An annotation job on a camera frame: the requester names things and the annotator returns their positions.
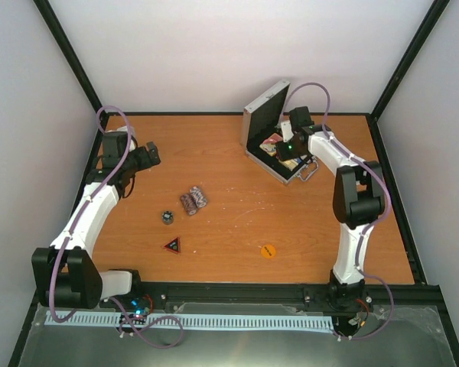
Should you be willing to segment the blue gold card deck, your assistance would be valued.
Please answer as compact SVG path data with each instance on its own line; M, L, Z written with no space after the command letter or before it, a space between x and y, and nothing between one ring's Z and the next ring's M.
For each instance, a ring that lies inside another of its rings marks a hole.
M294 171L303 165L303 160L300 158L294 158L291 160L283 161L282 165L288 168L290 171Z

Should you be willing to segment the small dark chip stack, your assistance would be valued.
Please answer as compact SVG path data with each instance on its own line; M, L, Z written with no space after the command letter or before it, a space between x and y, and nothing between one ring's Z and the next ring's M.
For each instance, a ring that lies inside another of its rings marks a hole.
M174 214L170 210L166 210L161 214L161 220L165 225L170 225L174 221Z

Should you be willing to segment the black red triangle button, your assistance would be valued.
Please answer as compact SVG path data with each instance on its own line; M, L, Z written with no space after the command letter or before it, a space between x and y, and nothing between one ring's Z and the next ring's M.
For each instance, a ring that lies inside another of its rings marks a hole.
M167 244L163 246L163 249L169 251L170 253L174 253L179 255L181 253L181 241L179 237L176 237L169 241Z

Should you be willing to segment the orange round button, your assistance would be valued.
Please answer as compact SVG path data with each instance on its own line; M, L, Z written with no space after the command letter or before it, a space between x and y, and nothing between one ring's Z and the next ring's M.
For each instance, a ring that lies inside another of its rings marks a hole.
M260 254L263 258L270 259L276 256L275 246L266 244L260 248Z

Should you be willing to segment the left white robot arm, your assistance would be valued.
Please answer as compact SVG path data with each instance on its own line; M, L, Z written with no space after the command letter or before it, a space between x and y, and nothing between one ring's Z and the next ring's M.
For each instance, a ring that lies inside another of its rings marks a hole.
M153 142L138 145L135 130L107 131L102 154L87 174L82 197L65 228L46 248L37 248L31 263L37 297L45 307L93 309L112 296L126 307L137 307L144 298L139 274L132 269L99 271L93 249L112 209L129 197L135 175L160 164Z

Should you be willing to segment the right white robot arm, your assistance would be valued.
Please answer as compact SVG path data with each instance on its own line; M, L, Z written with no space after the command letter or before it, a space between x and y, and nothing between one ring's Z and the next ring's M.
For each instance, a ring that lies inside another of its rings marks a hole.
M345 311L364 295L368 241L389 198L382 168L377 161L353 154L325 125L314 124L306 107L292 109L280 128L283 140L276 143L279 160L317 158L334 175L332 209L340 224L340 241L327 301L333 309Z

